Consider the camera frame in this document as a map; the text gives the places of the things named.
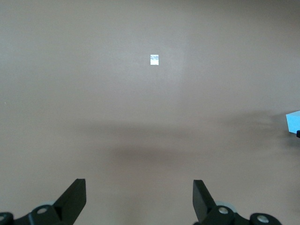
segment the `blue box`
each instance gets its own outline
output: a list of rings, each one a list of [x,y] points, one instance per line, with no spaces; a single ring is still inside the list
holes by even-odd
[[[300,130],[300,111],[296,111],[286,115],[287,126],[289,132],[297,133]]]

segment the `gray surface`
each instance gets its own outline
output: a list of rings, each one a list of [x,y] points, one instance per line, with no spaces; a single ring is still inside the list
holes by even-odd
[[[78,225],[191,225],[202,179],[298,224],[299,83],[299,1],[3,0],[0,211],[86,178]]]

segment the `light blue object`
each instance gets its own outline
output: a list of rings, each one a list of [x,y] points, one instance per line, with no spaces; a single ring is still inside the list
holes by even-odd
[[[296,111],[286,115],[287,126],[289,127],[289,132],[297,133],[300,130],[300,111]]]

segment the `silver bolt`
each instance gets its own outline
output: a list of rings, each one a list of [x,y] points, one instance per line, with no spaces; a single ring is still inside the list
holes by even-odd
[[[37,211],[37,214],[43,214],[47,211],[47,208],[41,208]]]
[[[257,216],[257,219],[258,219],[260,222],[265,223],[265,224],[267,224],[267,223],[269,222],[268,218],[266,218],[266,217],[263,216],[263,215]]]
[[[228,214],[228,210],[224,207],[220,207],[219,212],[222,213],[222,214]]]

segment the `white square sticker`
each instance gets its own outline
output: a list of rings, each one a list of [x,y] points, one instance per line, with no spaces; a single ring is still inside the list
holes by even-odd
[[[150,55],[150,65],[159,65],[159,56],[158,55]]]

